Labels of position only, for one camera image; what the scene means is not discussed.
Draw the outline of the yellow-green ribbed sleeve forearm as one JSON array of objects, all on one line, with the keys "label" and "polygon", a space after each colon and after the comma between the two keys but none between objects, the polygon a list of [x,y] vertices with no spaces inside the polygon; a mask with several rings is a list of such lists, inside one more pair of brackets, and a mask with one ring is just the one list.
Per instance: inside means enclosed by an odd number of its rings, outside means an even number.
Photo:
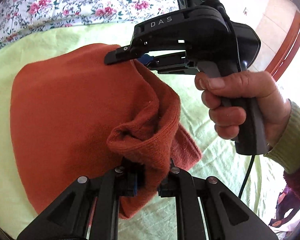
[{"label": "yellow-green ribbed sleeve forearm", "polygon": [[287,186],[300,199],[300,107],[291,102],[288,124],[275,146],[264,156],[284,168]]}]

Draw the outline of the person's right hand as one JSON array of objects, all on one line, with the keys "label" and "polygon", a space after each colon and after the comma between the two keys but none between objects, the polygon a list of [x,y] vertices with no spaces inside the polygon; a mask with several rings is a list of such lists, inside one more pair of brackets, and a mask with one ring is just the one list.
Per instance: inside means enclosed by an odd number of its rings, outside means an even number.
[{"label": "person's right hand", "polygon": [[222,106],[221,98],[256,98],[260,108],[266,141],[274,147],[285,131],[291,113],[291,102],[284,98],[268,72],[240,72],[226,77],[210,78],[203,72],[195,77],[195,85],[202,91],[202,102],[209,109],[217,134],[233,139],[239,125],[246,120],[246,111],[238,106]]}]

